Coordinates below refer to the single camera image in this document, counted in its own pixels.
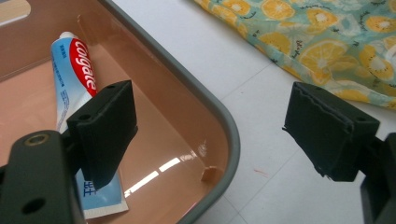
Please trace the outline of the pink plastic bin grey rim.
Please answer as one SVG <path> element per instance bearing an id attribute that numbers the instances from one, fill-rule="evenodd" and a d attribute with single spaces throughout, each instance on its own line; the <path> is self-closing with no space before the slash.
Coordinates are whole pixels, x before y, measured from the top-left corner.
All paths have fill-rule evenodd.
<path id="1" fill-rule="evenodd" d="M 99 87 L 131 80 L 138 132 L 120 164 L 128 210 L 90 224 L 192 224 L 230 185 L 239 134 L 224 105 L 112 0 L 28 0 L 0 25 L 0 166 L 56 120 L 52 42 L 86 42 Z"/>

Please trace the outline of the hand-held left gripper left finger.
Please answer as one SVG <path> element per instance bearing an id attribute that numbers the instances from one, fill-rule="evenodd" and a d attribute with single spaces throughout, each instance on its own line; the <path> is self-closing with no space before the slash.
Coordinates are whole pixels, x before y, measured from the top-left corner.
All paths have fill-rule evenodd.
<path id="1" fill-rule="evenodd" d="M 137 133 L 130 80 L 101 89 L 67 120 L 66 155 L 71 171 L 83 173 L 96 189 L 112 180 Z"/>

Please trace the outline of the blue and red toothpaste tube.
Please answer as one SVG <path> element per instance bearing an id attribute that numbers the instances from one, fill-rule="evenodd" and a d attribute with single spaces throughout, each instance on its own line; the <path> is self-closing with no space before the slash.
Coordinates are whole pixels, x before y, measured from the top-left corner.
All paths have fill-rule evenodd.
<path id="1" fill-rule="evenodd" d="M 97 94 L 95 75 L 87 45 L 70 32 L 61 33 L 50 48 L 57 101 L 59 133 L 68 127 L 66 120 Z M 97 190 L 91 181 L 76 174 L 78 195 L 86 219 L 128 211 L 121 192 L 119 175 L 115 174 L 105 187 Z"/>

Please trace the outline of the fruit print cloth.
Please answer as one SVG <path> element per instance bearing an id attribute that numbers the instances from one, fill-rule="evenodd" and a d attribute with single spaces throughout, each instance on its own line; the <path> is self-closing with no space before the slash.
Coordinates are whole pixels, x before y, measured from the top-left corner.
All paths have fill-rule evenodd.
<path id="1" fill-rule="evenodd" d="M 396 0 L 194 0 L 301 81 L 396 110 Z"/>

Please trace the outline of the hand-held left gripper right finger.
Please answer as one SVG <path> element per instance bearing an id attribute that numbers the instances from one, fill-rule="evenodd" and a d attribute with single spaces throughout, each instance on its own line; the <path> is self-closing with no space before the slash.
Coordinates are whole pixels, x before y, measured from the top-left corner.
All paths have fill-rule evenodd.
<path id="1" fill-rule="evenodd" d="M 320 175 L 352 182 L 363 147 L 374 142 L 379 121 L 330 92 L 302 82 L 292 85 L 284 130 Z"/>

